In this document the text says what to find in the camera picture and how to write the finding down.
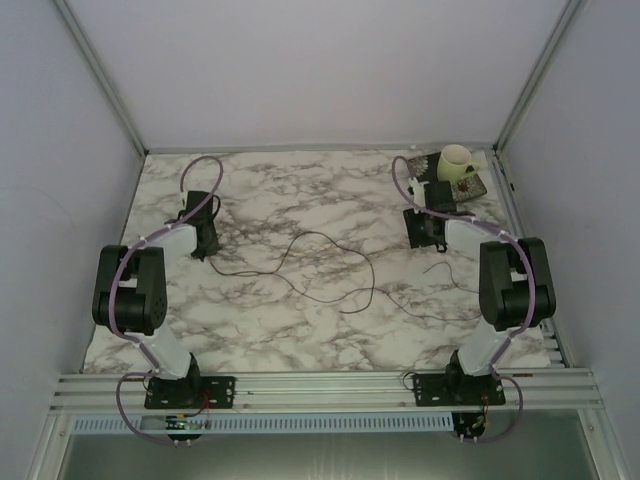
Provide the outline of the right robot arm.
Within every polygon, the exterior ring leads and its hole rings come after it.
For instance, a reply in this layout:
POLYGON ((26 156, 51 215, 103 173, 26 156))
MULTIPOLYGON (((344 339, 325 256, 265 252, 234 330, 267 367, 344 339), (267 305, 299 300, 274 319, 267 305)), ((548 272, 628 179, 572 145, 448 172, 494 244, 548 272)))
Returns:
POLYGON ((514 338, 551 317, 556 296, 546 248, 538 238, 514 238, 469 212, 457 210, 447 182, 410 179, 404 219, 412 247, 463 252, 479 261, 481 320, 451 355, 441 374, 415 374, 411 389, 420 407, 505 404, 496 372, 514 338))

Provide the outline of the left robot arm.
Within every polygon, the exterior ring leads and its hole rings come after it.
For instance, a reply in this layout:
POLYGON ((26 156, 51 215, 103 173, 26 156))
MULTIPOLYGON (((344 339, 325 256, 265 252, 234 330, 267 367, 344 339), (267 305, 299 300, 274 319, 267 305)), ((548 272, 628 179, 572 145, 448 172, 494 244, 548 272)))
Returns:
POLYGON ((178 217, 138 249, 108 245, 100 252, 93 320, 141 350, 153 373, 149 399, 160 404, 191 404, 206 390, 194 355, 166 323, 166 267, 182 257, 203 261, 220 250, 220 207, 217 195, 190 191, 178 217))

